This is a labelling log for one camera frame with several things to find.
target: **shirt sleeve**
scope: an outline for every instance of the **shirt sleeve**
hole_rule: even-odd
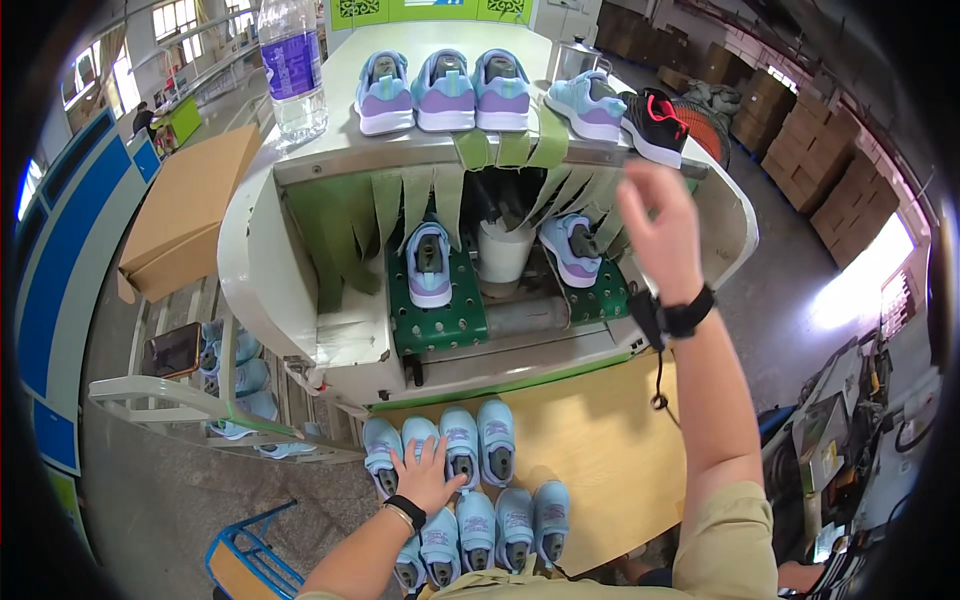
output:
[[[673,567],[674,588],[716,599],[777,597],[773,511],[753,481],[713,495],[684,536]]]

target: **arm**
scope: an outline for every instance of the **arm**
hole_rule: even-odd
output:
[[[697,209],[683,178],[648,161],[626,165],[617,189],[624,225],[643,272],[664,306],[688,304],[704,285]],[[650,219],[648,212],[657,211]],[[728,483],[763,485],[760,437],[750,390],[716,308],[692,338],[678,340],[677,394],[686,449],[684,523]]]
[[[446,436],[440,438],[436,452],[429,450],[434,447],[433,437],[427,438],[419,462],[414,454],[415,444],[416,441],[411,440],[406,447],[406,464],[390,450],[398,478],[396,493],[432,516],[467,482],[467,477],[457,475],[444,483]],[[326,591],[345,600],[380,597],[390,581],[400,548],[412,533],[400,515],[381,508],[320,561],[306,578],[300,593]]]

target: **worker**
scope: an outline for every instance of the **worker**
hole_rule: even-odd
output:
[[[150,122],[153,120],[154,113],[152,110],[147,110],[146,102],[136,105],[136,115],[133,117],[133,135],[136,135],[142,129],[146,129],[150,141],[154,142],[156,140],[156,130],[150,127]]]
[[[624,176],[616,192],[620,215],[643,273],[657,284],[661,304],[681,306],[702,298],[697,209],[680,172],[638,160],[624,167]],[[656,216],[650,218],[652,211]],[[686,498],[680,549],[669,582],[672,588],[604,587],[589,580],[573,583],[533,574],[510,575],[496,568],[461,575],[434,598],[749,600],[777,596],[773,514],[763,491],[754,405],[716,308],[710,308],[695,325],[692,336],[676,340],[673,353],[677,396],[684,408]],[[397,468],[397,495],[428,516],[438,512],[466,481],[458,475],[444,482],[445,442],[440,439],[433,455],[428,448],[434,446],[428,440],[419,463],[408,453],[405,466]],[[407,518],[393,508],[382,508],[334,547],[307,577],[299,600],[380,597],[400,548],[412,533]]]

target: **shoe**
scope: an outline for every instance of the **shoe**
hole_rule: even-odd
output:
[[[367,468],[373,484],[386,500],[396,493],[397,476],[393,461],[390,460],[390,450],[396,452],[400,462],[403,461],[403,442],[396,428],[380,417],[368,419],[363,424],[363,446],[367,449],[367,458],[363,466]]]
[[[360,133],[380,135],[414,126],[414,101],[407,83],[407,59],[381,50],[370,55],[360,71],[353,110],[360,115]]]
[[[426,583],[426,569],[420,559],[420,534],[414,534],[396,557],[394,577],[400,582],[400,587],[406,589],[406,595],[415,594]]]
[[[237,407],[266,420],[276,420],[276,417],[279,415],[276,403],[274,402],[274,395],[267,391],[254,392],[249,396],[239,398],[237,400]],[[210,424],[210,431],[228,440],[239,440],[251,433],[256,433],[256,431],[249,427],[237,425],[228,420],[212,422]]]
[[[320,430],[320,426],[317,423],[311,422],[306,422],[303,424],[303,431],[313,436],[320,436],[323,434]],[[264,456],[269,456],[272,459],[280,460],[281,458],[286,458],[291,454],[309,454],[310,452],[316,450],[317,447],[305,442],[291,442],[288,444],[255,445],[253,449],[259,450],[260,454],[263,454]]]
[[[437,431],[437,425],[433,424],[430,420],[419,415],[408,418],[403,422],[403,428],[400,432],[402,437],[401,442],[403,447],[406,448],[411,440],[416,440],[417,444],[414,446],[414,457],[417,459],[417,462],[420,461],[420,451],[423,450],[423,443],[426,442],[426,439],[430,436],[433,436],[433,451],[437,451],[437,444],[440,443],[440,432]]]
[[[222,340],[209,342],[204,351],[200,353],[199,371],[206,377],[216,377],[220,370],[220,348],[223,347]],[[237,333],[237,367],[243,365],[252,358],[260,355],[263,350],[263,344],[253,337],[253,334],[247,330],[241,330]]]
[[[476,124],[488,132],[525,132],[530,94],[520,61],[506,50],[488,50],[470,76],[477,97]]]
[[[640,95],[625,91],[620,100],[627,106],[621,126],[630,132],[636,151],[644,158],[679,169],[680,152],[690,127],[677,118],[670,97],[647,87]]]
[[[438,308],[453,298],[450,285],[450,242],[435,221],[421,223],[407,242],[410,301],[417,308]]]
[[[267,363],[262,358],[252,358],[237,367],[235,377],[233,393],[238,399],[266,390],[270,385],[270,370],[267,369]],[[204,392],[220,397],[220,381],[217,373],[206,380]]]
[[[514,415],[503,400],[487,400],[477,411],[480,439],[480,476],[492,486],[506,488],[514,478]]]
[[[473,129],[476,98],[467,77],[467,59],[456,50],[430,55],[410,87],[417,125],[425,132]]]
[[[517,575],[534,551],[534,500],[530,493],[510,488],[496,499],[496,559]]]
[[[457,525],[464,571],[493,568],[496,513],[493,503],[482,492],[470,492],[457,500]]]
[[[428,518],[420,530],[420,556],[427,575],[438,588],[445,588],[460,577],[459,539],[457,517],[446,506]]]
[[[592,287],[600,272],[599,252],[590,233],[590,221],[577,213],[552,217],[537,233],[545,248],[557,257],[560,279],[570,287]]]
[[[451,406],[440,416],[440,435],[446,436],[446,479],[466,475],[467,483],[460,488],[460,493],[466,494],[480,484],[477,423],[467,409]]]
[[[570,533],[570,493],[564,482],[544,482],[534,493],[534,549],[552,568],[564,552]]]
[[[587,71],[570,81],[554,82],[543,101],[566,117],[577,135],[600,142],[620,141],[620,122],[627,105],[607,85],[603,71]]]

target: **cardboard sheet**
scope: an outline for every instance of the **cardboard sheet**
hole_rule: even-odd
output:
[[[570,490],[570,535],[559,564],[573,576],[606,563],[680,522],[686,484],[681,432],[650,408],[656,354],[501,395],[514,413],[516,476],[533,493],[560,479]],[[663,356],[660,388],[679,419],[676,370]],[[397,430],[412,415],[439,422],[449,406],[473,415],[486,398],[383,411]],[[483,484],[495,501],[499,489]]]

